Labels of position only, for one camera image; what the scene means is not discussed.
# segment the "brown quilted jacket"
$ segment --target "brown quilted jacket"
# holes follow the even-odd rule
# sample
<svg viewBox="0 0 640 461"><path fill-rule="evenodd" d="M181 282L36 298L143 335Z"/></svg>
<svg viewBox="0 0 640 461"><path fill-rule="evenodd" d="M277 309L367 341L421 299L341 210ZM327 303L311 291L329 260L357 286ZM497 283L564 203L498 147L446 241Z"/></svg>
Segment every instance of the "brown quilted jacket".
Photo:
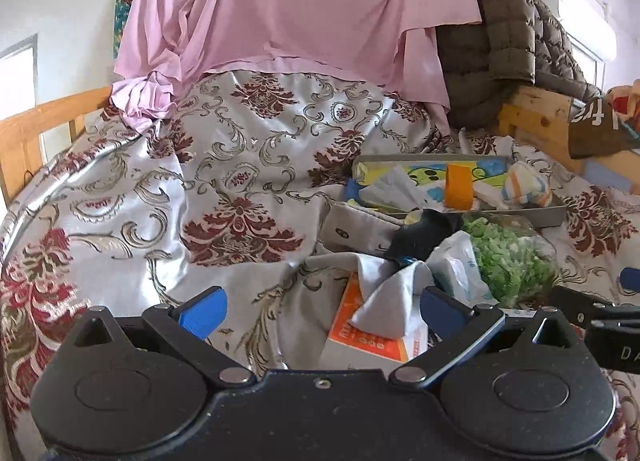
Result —
<svg viewBox="0 0 640 461"><path fill-rule="evenodd" d="M478 4L482 24L437 28L453 127L491 124L521 84L582 101L600 94L585 82L564 28L542 0L478 0Z"/></svg>

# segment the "pink cloth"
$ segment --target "pink cloth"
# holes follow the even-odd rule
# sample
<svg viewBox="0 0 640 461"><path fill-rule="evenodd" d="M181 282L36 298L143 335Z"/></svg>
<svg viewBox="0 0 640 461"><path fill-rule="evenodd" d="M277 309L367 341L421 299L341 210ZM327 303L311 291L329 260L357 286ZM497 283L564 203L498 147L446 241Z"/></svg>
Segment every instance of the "pink cloth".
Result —
<svg viewBox="0 0 640 461"><path fill-rule="evenodd" d="M248 69L368 80L448 108L433 27L480 21L476 0L134 0L112 98L143 131L204 72Z"/></svg>

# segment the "metal screw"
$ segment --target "metal screw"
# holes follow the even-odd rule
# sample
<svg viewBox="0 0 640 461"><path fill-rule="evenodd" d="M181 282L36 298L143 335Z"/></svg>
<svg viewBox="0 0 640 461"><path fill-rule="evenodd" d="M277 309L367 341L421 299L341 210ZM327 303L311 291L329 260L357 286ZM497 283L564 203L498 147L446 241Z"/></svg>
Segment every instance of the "metal screw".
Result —
<svg viewBox="0 0 640 461"><path fill-rule="evenodd" d="M220 380L232 385L241 385L251 380L252 373L244 367L228 367L220 371Z"/></svg>
<svg viewBox="0 0 640 461"><path fill-rule="evenodd" d="M396 371L396 380L402 383L420 383L426 379L427 373L420 367L400 367Z"/></svg>
<svg viewBox="0 0 640 461"><path fill-rule="evenodd" d="M316 380L316 388L318 389L331 389L331 380L324 380L324 378L318 378Z"/></svg>

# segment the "bed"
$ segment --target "bed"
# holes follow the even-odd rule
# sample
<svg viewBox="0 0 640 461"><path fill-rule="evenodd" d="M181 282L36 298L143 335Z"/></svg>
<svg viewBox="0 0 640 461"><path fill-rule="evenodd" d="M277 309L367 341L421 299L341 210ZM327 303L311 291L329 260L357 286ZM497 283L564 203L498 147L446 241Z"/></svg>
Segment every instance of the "bed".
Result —
<svg viewBox="0 0 640 461"><path fill-rule="evenodd" d="M203 77L144 135L123 125L103 88L0 122L8 215L0 227L5 418L25 459L42 452L29 398L75 320L95 304L140 314L212 284L229 315L212 346L258 374L308 369L357 253L318 238L361 152L456 152L418 103L364 82L229 71ZM83 115L99 110L95 125ZM38 135L69 123L71 148L41 167ZM514 154L548 176L568 205L556 247L562 280L616 303L623 266L640 266L640 201L603 192L513 138L476 134L478 154ZM639 451L637 378L608 373L620 406L606 452Z"/></svg>

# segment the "white air conditioner unit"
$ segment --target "white air conditioner unit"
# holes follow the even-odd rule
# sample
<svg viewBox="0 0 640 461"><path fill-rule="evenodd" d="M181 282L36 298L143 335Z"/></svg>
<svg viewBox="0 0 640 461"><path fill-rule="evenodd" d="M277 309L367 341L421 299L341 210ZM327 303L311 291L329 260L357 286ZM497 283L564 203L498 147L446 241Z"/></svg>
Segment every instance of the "white air conditioner unit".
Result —
<svg viewBox="0 0 640 461"><path fill-rule="evenodd" d="M543 0L571 38L601 61L615 60L616 34L585 0Z"/></svg>

